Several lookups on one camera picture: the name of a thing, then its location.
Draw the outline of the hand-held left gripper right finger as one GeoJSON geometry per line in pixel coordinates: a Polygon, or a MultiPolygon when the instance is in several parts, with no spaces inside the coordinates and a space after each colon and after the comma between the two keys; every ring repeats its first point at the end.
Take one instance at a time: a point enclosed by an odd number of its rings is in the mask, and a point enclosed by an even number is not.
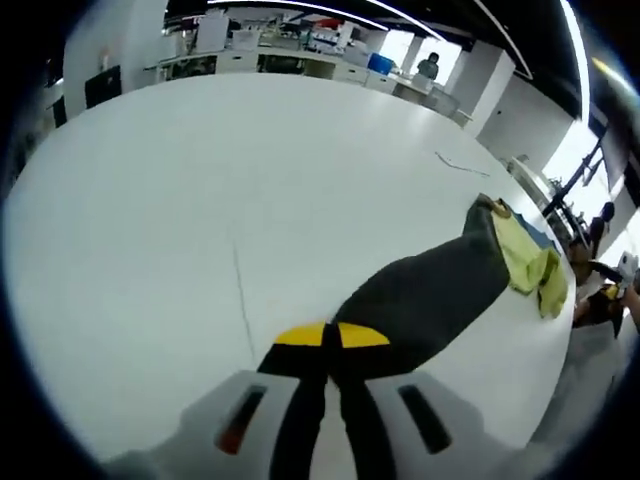
{"type": "Polygon", "coordinates": [[[480,411],[378,331],[337,322],[331,377],[366,479],[485,479],[500,444],[480,411]]]}

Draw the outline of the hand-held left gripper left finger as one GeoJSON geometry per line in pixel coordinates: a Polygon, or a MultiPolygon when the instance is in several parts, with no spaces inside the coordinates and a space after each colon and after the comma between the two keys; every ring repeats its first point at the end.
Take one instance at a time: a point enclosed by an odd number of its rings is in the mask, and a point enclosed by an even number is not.
{"type": "Polygon", "coordinates": [[[167,439],[109,460],[108,478],[309,478],[325,413],[326,327],[279,334],[257,369],[231,375],[187,407],[167,439]]]}

